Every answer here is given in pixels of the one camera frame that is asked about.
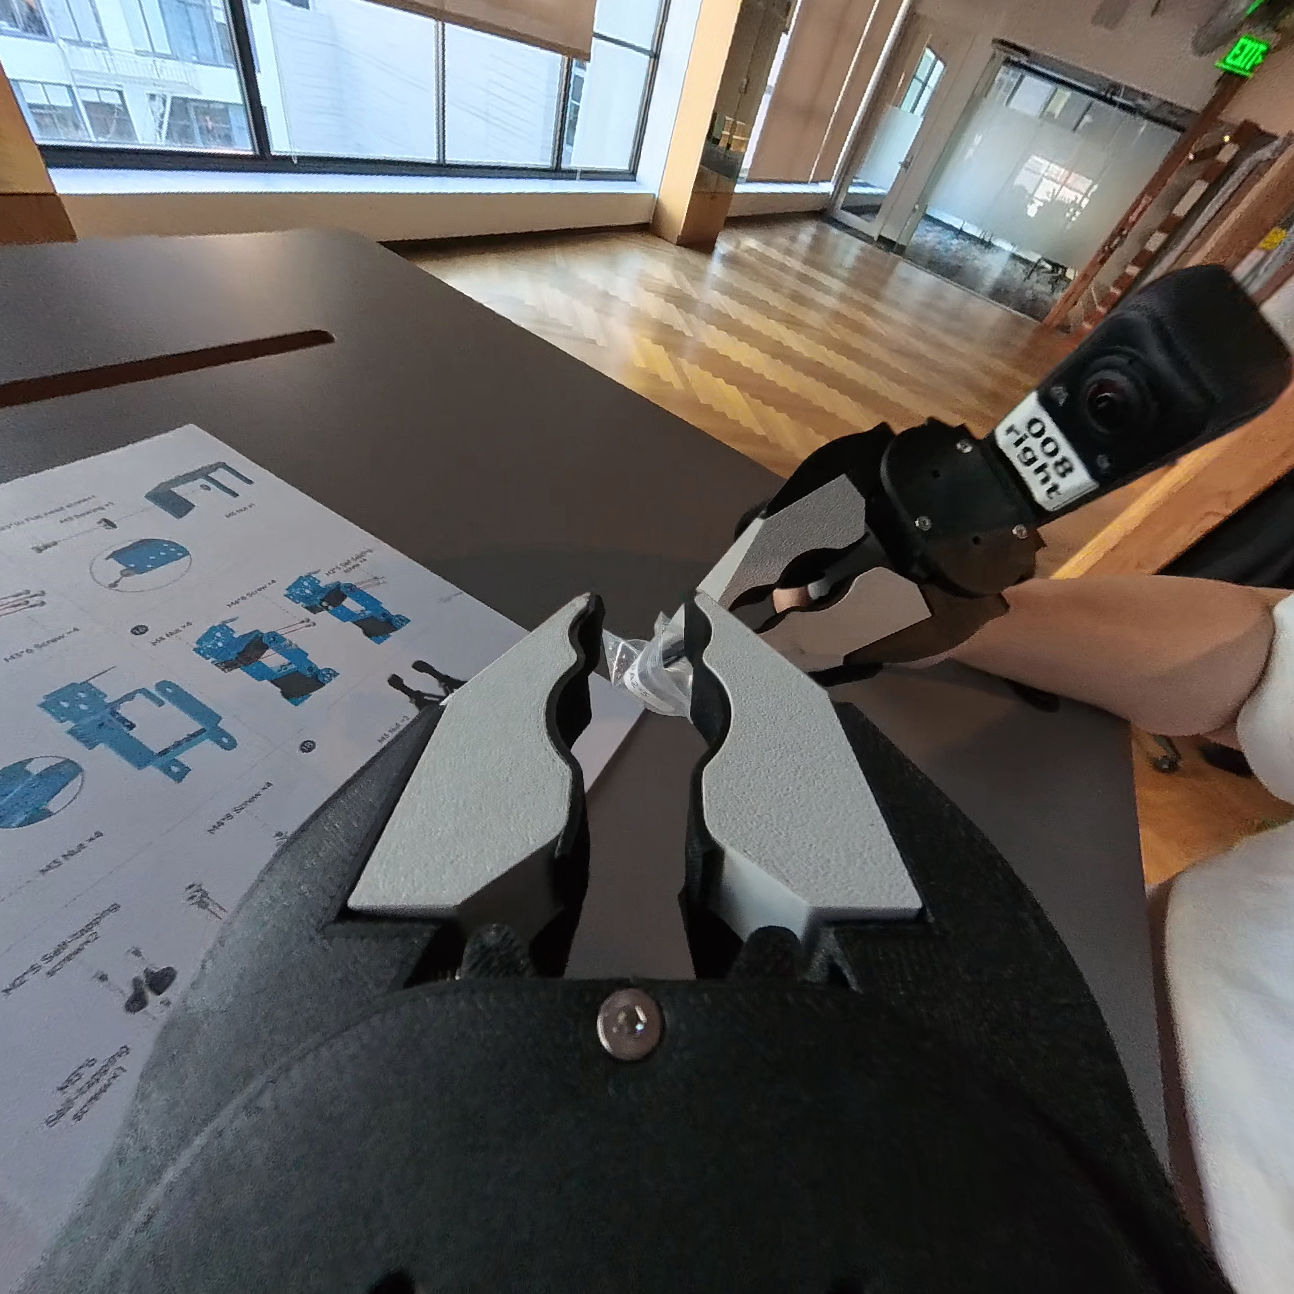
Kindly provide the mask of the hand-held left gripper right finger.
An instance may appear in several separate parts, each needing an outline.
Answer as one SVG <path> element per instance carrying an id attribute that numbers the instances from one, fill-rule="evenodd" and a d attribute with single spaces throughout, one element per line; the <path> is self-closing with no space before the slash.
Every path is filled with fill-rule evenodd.
<path id="1" fill-rule="evenodd" d="M 683 615 L 689 721 L 705 745 L 689 792 L 689 917 L 737 941 L 780 928 L 812 947 L 828 926 L 921 915 L 828 693 L 709 595 Z"/>

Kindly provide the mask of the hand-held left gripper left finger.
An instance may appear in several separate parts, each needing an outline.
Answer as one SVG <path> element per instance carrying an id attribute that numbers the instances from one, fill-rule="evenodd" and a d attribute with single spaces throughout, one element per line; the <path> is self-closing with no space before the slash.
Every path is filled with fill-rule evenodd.
<path id="1" fill-rule="evenodd" d="M 581 595 L 445 704 L 348 911 L 374 919 L 579 919 L 588 889 L 590 675 L 605 606 Z"/>

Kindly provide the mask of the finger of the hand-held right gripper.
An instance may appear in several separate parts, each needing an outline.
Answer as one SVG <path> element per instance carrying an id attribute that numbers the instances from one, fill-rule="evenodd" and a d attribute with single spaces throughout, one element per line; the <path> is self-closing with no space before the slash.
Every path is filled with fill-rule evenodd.
<path id="1" fill-rule="evenodd" d="M 867 503 L 847 475 L 819 485 L 795 503 L 756 516 L 700 582 L 722 610 L 774 600 L 774 591 L 804 589 L 810 606 L 841 595 L 871 569 L 866 552 Z"/>
<path id="2" fill-rule="evenodd" d="M 784 610 L 776 626 L 758 636 L 797 669 L 836 669 L 847 656 L 931 619 L 921 589 L 910 580 L 873 567 L 843 580 L 791 580 L 752 587 L 750 597 L 776 589 L 808 589 L 815 600 Z"/>

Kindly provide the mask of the small clear screw bag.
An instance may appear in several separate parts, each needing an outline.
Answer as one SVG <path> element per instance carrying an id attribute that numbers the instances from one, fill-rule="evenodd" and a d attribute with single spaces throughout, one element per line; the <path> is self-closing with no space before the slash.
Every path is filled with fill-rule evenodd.
<path id="1" fill-rule="evenodd" d="M 609 680 L 655 716 L 691 721 L 692 664 L 685 650 L 685 608 L 659 615 L 651 639 L 601 632 Z"/>

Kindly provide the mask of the person's right forearm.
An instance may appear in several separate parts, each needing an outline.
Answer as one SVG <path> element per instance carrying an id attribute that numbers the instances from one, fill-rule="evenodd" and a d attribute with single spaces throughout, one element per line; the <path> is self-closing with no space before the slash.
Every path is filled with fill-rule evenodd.
<path id="1" fill-rule="evenodd" d="M 1009 610 L 944 660 L 1091 704 L 1156 736 L 1238 747 L 1236 721 L 1268 665 L 1275 610 L 1292 595 L 1210 580 L 1029 580 Z"/>

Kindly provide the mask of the dark grey desk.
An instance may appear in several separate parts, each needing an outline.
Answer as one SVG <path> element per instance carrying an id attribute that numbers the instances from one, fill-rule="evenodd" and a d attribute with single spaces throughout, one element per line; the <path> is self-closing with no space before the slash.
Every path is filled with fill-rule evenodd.
<path id="1" fill-rule="evenodd" d="M 2 252 L 2 475 L 197 421 L 534 623 L 642 611 L 767 477 L 357 235 Z M 940 667 L 832 706 L 925 913 L 720 980 L 430 980 L 283 850 L 50 1293 L 1216 1293 L 1160 1159 L 1130 747 Z"/>

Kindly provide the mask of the frosted glass door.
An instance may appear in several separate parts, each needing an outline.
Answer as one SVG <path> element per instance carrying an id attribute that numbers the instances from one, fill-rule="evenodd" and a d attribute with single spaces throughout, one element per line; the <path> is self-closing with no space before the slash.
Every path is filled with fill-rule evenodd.
<path id="1" fill-rule="evenodd" d="M 964 42 L 918 21 L 860 116 L 830 220 L 983 300 L 1042 321 L 1182 137 L 1188 109 L 994 44 L 968 96 Z"/>

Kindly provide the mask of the white assembly instruction booklet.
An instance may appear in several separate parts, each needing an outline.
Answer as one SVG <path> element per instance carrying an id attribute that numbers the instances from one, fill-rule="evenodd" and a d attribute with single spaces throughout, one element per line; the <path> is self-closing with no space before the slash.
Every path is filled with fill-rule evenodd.
<path id="1" fill-rule="evenodd" d="M 98 1170 L 277 846 L 525 630 L 197 427 L 2 487 L 2 1231 Z"/>

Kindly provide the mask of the person's white shirt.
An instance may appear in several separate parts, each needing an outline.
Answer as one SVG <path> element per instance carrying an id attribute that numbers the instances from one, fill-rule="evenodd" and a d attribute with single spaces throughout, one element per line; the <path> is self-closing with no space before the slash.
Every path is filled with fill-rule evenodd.
<path id="1" fill-rule="evenodd" d="M 1292 1291 L 1292 826 L 1171 885 L 1163 969 L 1208 1239 L 1236 1293 Z"/>

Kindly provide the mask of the beige roller blind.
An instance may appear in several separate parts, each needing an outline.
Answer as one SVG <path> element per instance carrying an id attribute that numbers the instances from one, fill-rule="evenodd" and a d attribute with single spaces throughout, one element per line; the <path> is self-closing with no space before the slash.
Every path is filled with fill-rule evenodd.
<path id="1" fill-rule="evenodd" d="M 596 3 L 378 3 L 378 6 L 581 62 L 590 58 Z"/>

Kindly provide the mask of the large glass window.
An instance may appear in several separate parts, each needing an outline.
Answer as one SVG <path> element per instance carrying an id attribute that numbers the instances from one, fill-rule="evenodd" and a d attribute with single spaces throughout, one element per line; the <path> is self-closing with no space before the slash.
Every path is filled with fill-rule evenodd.
<path id="1" fill-rule="evenodd" d="M 376 3 L 3 3 L 52 168 L 629 179 L 668 3 L 597 3 L 590 57 Z"/>

